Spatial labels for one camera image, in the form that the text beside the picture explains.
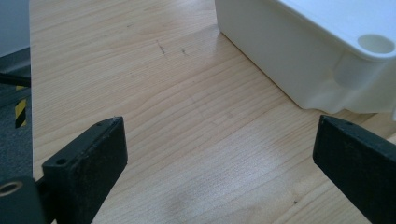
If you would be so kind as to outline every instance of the yellow stripe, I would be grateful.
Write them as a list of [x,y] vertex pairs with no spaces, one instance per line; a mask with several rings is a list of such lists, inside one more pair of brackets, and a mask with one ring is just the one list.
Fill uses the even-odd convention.
[[[21,89],[23,89],[23,88],[25,88],[25,87],[23,87],[23,86],[17,86],[17,91],[18,91],[18,90],[21,90]],[[21,115],[21,113],[22,113],[22,111],[23,111],[24,109],[26,109],[26,99],[20,100],[20,101],[17,103],[17,105],[15,106],[15,119],[18,119],[18,117]],[[25,126],[25,125],[27,124],[26,118],[23,118],[23,119],[24,119],[24,122],[23,122],[23,124],[21,125],[21,127],[22,127],[22,126]]]

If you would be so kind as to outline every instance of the screw hole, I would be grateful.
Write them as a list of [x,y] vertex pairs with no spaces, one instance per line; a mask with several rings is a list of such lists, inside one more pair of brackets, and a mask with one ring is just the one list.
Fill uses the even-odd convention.
[[22,187],[22,185],[23,184],[21,181],[14,181],[14,182],[6,183],[3,186],[0,186],[0,197],[4,197],[9,194],[12,194],[13,192],[20,189]]
[[362,48],[373,53],[391,53],[395,50],[395,44],[382,35],[363,35],[358,39]]
[[56,161],[56,164],[58,164],[58,165],[63,165],[63,164],[65,164],[67,162],[67,159],[60,159],[60,160],[57,160]]

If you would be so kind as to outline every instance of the white plastic bin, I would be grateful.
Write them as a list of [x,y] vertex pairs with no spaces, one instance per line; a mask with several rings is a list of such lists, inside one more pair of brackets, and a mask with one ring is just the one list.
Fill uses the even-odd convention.
[[216,0],[220,30],[297,105],[396,107],[396,1]]

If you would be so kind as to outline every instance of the wood grain surface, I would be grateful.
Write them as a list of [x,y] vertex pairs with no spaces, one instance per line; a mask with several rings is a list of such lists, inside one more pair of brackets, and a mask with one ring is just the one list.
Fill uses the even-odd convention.
[[[32,0],[35,178],[101,119],[129,162],[93,223],[367,223],[312,160],[302,110],[217,26],[213,0]],[[388,114],[334,115],[396,142]]]

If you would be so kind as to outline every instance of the dark scratch mark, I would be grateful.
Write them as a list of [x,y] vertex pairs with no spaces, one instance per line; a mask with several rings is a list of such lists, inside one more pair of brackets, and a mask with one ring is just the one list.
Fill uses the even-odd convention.
[[163,53],[163,55],[165,55],[165,48],[160,45],[160,42],[158,42],[158,40],[157,40],[157,45],[158,45],[158,47],[160,47],[161,52]]
[[184,50],[183,48],[180,48],[181,52],[183,52],[184,55],[189,56],[189,54],[186,53],[186,50]]

